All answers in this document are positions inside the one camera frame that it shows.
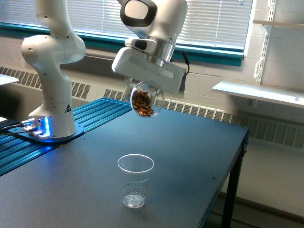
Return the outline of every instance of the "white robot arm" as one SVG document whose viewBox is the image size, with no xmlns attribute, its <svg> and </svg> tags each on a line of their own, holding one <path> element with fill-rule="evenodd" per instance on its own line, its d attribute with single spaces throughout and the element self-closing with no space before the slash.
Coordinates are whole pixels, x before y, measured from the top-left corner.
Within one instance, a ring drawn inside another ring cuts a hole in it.
<svg viewBox="0 0 304 228">
<path fill-rule="evenodd" d="M 139 38 L 125 42 L 113 71 L 178 93 L 186 70 L 170 63 L 188 6 L 185 0 L 118 0 L 121 20 Z"/>
<path fill-rule="evenodd" d="M 66 3 L 66 0 L 36 0 L 37 17 L 49 27 L 51 35 L 25 38 L 21 48 L 42 84 L 42 105 L 29 114 L 29 118 L 40 120 L 39 130 L 32 134 L 41 139 L 64 138 L 76 132 L 71 81 L 60 71 L 60 64 L 81 60 L 86 47 L 72 29 Z M 34 124 L 24 129 L 36 127 Z"/>
</svg>

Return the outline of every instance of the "radiator vent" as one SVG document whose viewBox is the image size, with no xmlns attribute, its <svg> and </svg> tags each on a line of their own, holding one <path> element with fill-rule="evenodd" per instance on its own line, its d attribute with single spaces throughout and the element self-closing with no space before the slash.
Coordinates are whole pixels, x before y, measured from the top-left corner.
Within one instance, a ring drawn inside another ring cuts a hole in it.
<svg viewBox="0 0 304 228">
<path fill-rule="evenodd" d="M 41 89 L 41 81 L 38 74 L 10 69 L 10 68 L 4 68 L 4 67 L 0 67 L 0 74 L 4 74 L 19 79 L 19 82 L 17 82 L 17 84 Z M 72 96 L 86 99 L 90 91 L 90 88 L 91 88 L 90 85 L 86 85 L 78 82 L 72 82 Z"/>
<path fill-rule="evenodd" d="M 124 100 L 122 92 L 106 89 L 104 97 L 116 100 Z M 197 115 L 227 123 L 237 124 L 249 129 L 250 137 L 269 141 L 281 145 L 292 146 L 303 149 L 304 146 L 304 127 L 296 124 L 289 124 L 280 121 L 272 121 L 267 118 L 236 115 L 227 113 L 224 110 L 193 105 L 185 102 L 166 99 L 164 109 L 183 112 L 186 114 Z"/>
</svg>

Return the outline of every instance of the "window blind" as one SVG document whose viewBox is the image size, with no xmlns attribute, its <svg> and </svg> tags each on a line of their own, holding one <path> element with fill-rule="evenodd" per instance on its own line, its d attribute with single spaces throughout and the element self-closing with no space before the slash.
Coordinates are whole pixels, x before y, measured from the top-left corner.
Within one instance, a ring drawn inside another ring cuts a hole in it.
<svg viewBox="0 0 304 228">
<path fill-rule="evenodd" d="M 253 0 L 186 0 L 188 14 L 178 44 L 244 49 Z M 121 22 L 117 0 L 67 0 L 76 31 L 116 37 L 135 36 Z M 1 0 L 0 22 L 43 26 L 35 0 Z"/>
</svg>

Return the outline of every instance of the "table leg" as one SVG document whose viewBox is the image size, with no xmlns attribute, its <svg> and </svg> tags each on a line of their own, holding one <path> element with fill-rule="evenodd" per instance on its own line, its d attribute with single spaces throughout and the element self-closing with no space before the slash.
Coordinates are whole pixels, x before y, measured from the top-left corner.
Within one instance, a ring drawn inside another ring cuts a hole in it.
<svg viewBox="0 0 304 228">
<path fill-rule="evenodd" d="M 230 228 L 233 207 L 237 196 L 238 180 L 241 173 L 242 161 L 245 154 L 246 144 L 247 142 L 246 140 L 244 140 L 237 160 L 230 171 L 221 228 Z"/>
</svg>

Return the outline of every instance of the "white shelf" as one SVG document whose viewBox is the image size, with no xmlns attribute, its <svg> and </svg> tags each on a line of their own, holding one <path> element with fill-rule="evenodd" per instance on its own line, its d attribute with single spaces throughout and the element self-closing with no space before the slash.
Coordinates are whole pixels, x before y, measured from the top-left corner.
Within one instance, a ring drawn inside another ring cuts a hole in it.
<svg viewBox="0 0 304 228">
<path fill-rule="evenodd" d="M 0 74 L 0 86 L 18 82 L 19 80 L 15 77 L 7 76 L 7 75 L 2 75 Z"/>
<path fill-rule="evenodd" d="M 220 82 L 212 88 L 214 92 L 304 108 L 304 93 L 293 92 L 263 85 L 239 82 Z"/>
<path fill-rule="evenodd" d="M 273 22 L 273 21 L 266 21 L 266 20 L 253 20 L 254 24 L 261 24 L 261 25 L 271 25 L 277 27 L 286 27 L 286 28 L 293 28 L 293 29 L 304 29 L 304 24 L 296 24 L 296 23 L 285 23 L 285 22 Z"/>
</svg>

